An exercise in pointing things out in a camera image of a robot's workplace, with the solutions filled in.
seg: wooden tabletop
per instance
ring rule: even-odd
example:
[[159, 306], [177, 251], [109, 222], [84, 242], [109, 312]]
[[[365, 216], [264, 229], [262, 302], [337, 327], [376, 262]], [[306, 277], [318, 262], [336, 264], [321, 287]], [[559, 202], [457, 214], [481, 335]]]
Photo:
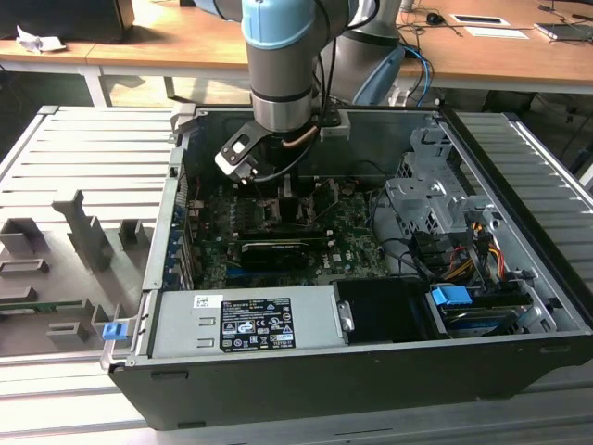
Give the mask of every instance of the wooden tabletop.
[[[535, 23], [560, 23], [561, 18], [537, 9], [535, 0], [423, 0], [431, 12], [439, 12], [449, 25], [459, 24], [449, 14], [500, 17], [508, 28], [533, 28]], [[593, 6], [556, 2], [557, 12], [568, 19], [573, 13], [593, 16]], [[401, 14], [400, 23], [426, 25], [427, 11]], [[420, 35], [423, 54], [435, 65], [436, 78], [492, 82], [570, 83], [593, 85], [593, 46], [590, 44], [550, 43], [538, 30], [522, 31], [528, 40], [473, 37], [464, 28], [425, 28]], [[416, 37], [402, 35], [410, 45]], [[405, 75], [418, 72], [418, 62], [407, 61]]]
[[[0, 41], [0, 61], [48, 63], [86, 62], [90, 65], [126, 65], [202, 69], [246, 69], [246, 48], [239, 24], [225, 22], [196, 7], [179, 7], [178, 0], [133, 0], [135, 26], [123, 44], [67, 43], [69, 50], [36, 56], [14, 42]], [[451, 13], [496, 16], [527, 40], [473, 37], [456, 28], [426, 27], [420, 35], [422, 51], [435, 66], [436, 78], [491, 82], [532, 82], [593, 85], [593, 46], [549, 42], [534, 30], [536, 22], [561, 22], [537, 9], [536, 0], [423, 0], [415, 13], [401, 14], [399, 23], [426, 25], [427, 10], [437, 10], [449, 24]], [[559, 13], [593, 15], [593, 7], [556, 3]], [[415, 45], [415, 36], [402, 29]], [[419, 63], [407, 59], [401, 73], [417, 76]]]
[[238, 23], [221, 20], [179, 0], [133, 0], [136, 20], [124, 44], [97, 44], [95, 65], [246, 69], [245, 40]]
[[93, 43], [66, 43], [65, 51], [34, 54], [27, 51], [14, 40], [0, 40], [0, 64], [2, 61], [76, 63], [85, 64], [86, 57], [93, 49]]

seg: blue cable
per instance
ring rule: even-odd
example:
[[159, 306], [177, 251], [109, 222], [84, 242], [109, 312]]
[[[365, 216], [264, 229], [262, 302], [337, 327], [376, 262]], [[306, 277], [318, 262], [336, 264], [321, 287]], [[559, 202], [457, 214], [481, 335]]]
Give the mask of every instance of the blue cable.
[[416, 56], [416, 58], [418, 58], [418, 60], [420, 60], [422, 62], [423, 67], [424, 67], [424, 74], [426, 74], [425, 81], [424, 81], [423, 95], [420, 97], [420, 99], [418, 100], [418, 103], [416, 104], [416, 107], [419, 107], [422, 104], [424, 97], [426, 96], [426, 93], [428, 92], [428, 85], [430, 84], [430, 70], [428, 68], [428, 64], [426, 63], [426, 59], [421, 54], [414, 51], [409, 46], [404, 46], [404, 49], [406, 49], [406, 51], [410, 51], [414, 56]]

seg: wooden desk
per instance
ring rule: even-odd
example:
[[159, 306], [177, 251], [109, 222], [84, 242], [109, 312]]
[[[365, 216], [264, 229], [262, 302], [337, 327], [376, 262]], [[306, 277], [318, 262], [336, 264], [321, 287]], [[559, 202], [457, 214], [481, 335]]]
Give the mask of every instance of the wooden desk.
[[[96, 105], [110, 105], [102, 75], [245, 79], [246, 49], [239, 24], [220, 20], [194, 7], [179, 7], [176, 0], [133, 0], [135, 26], [124, 44], [73, 44], [69, 51], [40, 56], [27, 53], [13, 42], [0, 41], [0, 63], [7, 70], [74, 72], [84, 76]], [[498, 16], [513, 28], [533, 28], [535, 22], [560, 22], [539, 11], [535, 0], [423, 0], [450, 24], [450, 13]], [[580, 12], [593, 15], [593, 7], [556, 3], [565, 17]], [[400, 23], [425, 25], [426, 11], [402, 14]], [[423, 53], [435, 66], [433, 86], [593, 94], [593, 47], [588, 44], [551, 44], [537, 30], [523, 31], [529, 39], [473, 37], [456, 28], [427, 28], [420, 36]], [[403, 36], [415, 45], [408, 31]], [[407, 98], [420, 75], [417, 61], [408, 59], [397, 79], [392, 102]]]
[[177, 0], [134, 0], [136, 20], [124, 44], [96, 44], [93, 65], [247, 69], [245, 41], [238, 23], [223, 21]]
[[14, 40], [0, 40], [0, 64], [7, 62], [86, 64], [86, 56], [95, 46], [92, 43], [71, 43], [67, 51], [34, 54], [26, 51]]
[[[533, 28], [536, 22], [561, 23], [559, 17], [538, 10], [535, 0], [424, 0], [422, 5], [433, 12], [431, 8], [438, 10], [450, 25], [460, 24], [449, 14], [500, 17], [510, 23], [508, 28]], [[573, 13], [593, 15], [593, 7], [587, 5], [559, 2], [556, 9], [568, 19]], [[417, 8], [415, 12], [401, 14], [398, 23], [427, 26], [426, 14], [426, 10]], [[546, 35], [535, 29], [522, 31], [528, 40], [473, 37], [464, 28], [455, 29], [463, 37], [446, 26], [425, 28], [420, 35], [423, 54], [435, 66], [433, 86], [593, 93], [590, 44], [551, 44]], [[402, 29], [401, 33], [410, 45], [416, 45], [412, 32]], [[398, 78], [400, 89], [409, 88], [419, 75], [418, 62], [408, 60]]]

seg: motherboard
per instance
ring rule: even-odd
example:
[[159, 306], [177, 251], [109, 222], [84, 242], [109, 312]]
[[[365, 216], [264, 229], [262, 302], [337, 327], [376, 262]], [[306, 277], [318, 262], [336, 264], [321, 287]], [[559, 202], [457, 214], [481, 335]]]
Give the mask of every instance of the motherboard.
[[387, 275], [368, 189], [312, 180], [293, 193], [213, 188], [190, 211], [198, 289], [314, 286]]

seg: metal workbench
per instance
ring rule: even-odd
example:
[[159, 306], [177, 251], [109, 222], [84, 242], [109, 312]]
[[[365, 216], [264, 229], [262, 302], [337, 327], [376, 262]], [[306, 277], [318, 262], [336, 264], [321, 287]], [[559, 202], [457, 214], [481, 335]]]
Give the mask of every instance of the metal workbench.
[[[591, 286], [591, 196], [520, 122], [494, 114], [461, 118]], [[166, 109], [45, 108], [0, 166], [0, 222], [31, 209], [42, 230], [61, 233], [66, 224], [47, 207], [46, 193], [69, 183], [85, 192], [85, 210], [100, 215], [104, 228], [116, 229], [131, 214], [153, 226], [173, 147], [169, 135]], [[97, 178], [103, 179], [98, 189]], [[17, 193], [27, 196], [16, 199]], [[141, 277], [131, 278], [131, 289], [139, 286], [134, 280]], [[511, 400], [157, 432], [119, 393], [98, 355], [81, 350], [0, 358], [0, 439], [44, 445], [474, 444], [589, 443], [593, 435], [593, 362], [554, 371]], [[265, 380], [260, 383], [264, 390]]]

